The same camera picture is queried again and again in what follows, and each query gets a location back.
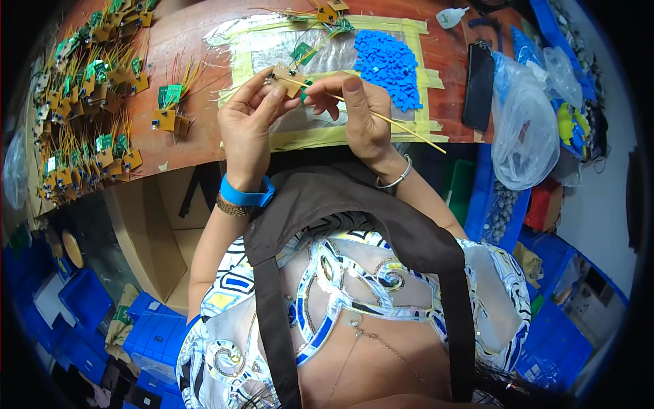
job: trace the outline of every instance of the blue wristband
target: blue wristband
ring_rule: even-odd
[[[240,190],[234,189],[229,182],[227,182],[227,173],[222,177],[220,184],[220,195],[229,203],[236,206],[259,206],[265,207],[275,193],[275,187],[270,182],[268,176],[264,176],[264,183],[266,184],[265,193],[245,193]]]

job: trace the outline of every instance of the bronze watch strap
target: bronze watch strap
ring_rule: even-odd
[[[253,206],[236,206],[231,203],[228,203],[225,199],[222,198],[220,192],[216,196],[216,205],[223,212],[230,216],[247,216],[252,213],[254,210]]]

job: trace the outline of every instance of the silver bangle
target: silver bangle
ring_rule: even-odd
[[[376,187],[376,188],[378,188],[378,189],[388,189],[388,188],[390,188],[390,187],[393,187],[393,186],[397,185],[399,182],[402,182],[402,181],[407,177],[407,175],[408,175],[409,172],[411,171],[411,158],[409,157],[409,155],[404,155],[404,158],[407,160],[407,162],[409,162],[409,164],[407,165],[407,168],[406,168],[406,170],[404,171],[404,173],[400,175],[400,177],[398,178],[398,180],[396,180],[395,182],[391,183],[390,185],[380,186],[380,184],[381,184],[381,179],[379,178],[379,176],[377,176],[377,180],[375,181],[375,187]]]

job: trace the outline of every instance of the woman's left hand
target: woman's left hand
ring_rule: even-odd
[[[227,180],[241,192],[258,192],[270,165],[268,129],[295,109],[300,98],[285,99],[286,89],[264,84],[273,67],[244,83],[218,111],[218,127],[227,160]]]

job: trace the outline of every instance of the hand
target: hand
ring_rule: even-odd
[[[402,174],[406,161],[390,144],[390,124],[370,113],[390,118],[390,96],[384,88],[340,72],[316,81],[304,92],[304,103],[314,105],[315,115],[327,110],[333,120],[339,116],[338,100],[325,93],[342,95],[347,108],[345,136],[352,152],[380,176],[394,173],[395,168],[402,168]]]
[[[272,71],[268,67],[257,73],[218,111],[227,180],[241,192],[259,191],[270,165],[270,125],[300,104],[299,97],[285,98],[285,88],[264,84]]]

